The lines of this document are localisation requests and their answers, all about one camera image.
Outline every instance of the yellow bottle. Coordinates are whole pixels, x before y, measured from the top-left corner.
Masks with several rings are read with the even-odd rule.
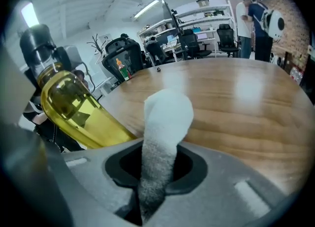
[[[30,67],[33,73],[40,71],[34,75],[42,89],[44,112],[70,137],[88,148],[116,145],[136,138],[96,101],[74,74],[63,70],[61,63],[50,57]]]

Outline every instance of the jeans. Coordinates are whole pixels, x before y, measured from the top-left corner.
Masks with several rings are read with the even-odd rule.
[[[240,36],[241,58],[249,59],[252,52],[251,38]]]
[[[255,60],[269,62],[273,39],[269,36],[256,37]]]

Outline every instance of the white towel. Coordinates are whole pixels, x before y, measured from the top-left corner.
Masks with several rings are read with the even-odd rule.
[[[191,101],[174,90],[161,90],[145,100],[144,119],[138,188],[143,223],[164,201],[165,187],[172,181],[177,144],[187,134],[193,119]]]

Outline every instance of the ceiling light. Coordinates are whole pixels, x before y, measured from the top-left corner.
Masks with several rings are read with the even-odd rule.
[[[24,6],[21,10],[21,13],[29,28],[39,24],[32,3],[28,3],[26,6]]]
[[[146,7],[144,7],[140,12],[138,12],[134,17],[138,18],[141,14],[143,14],[144,12],[146,12],[147,10],[149,10],[152,6],[154,6],[156,3],[158,3],[159,0],[155,0],[152,3],[150,3],[149,5],[147,5]]]

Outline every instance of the wooden table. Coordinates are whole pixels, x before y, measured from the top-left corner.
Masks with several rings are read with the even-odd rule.
[[[141,137],[144,100],[172,88],[194,120],[185,141],[232,154],[285,193],[301,187],[314,158],[315,110],[280,67],[248,59],[199,59],[142,70],[101,104]]]

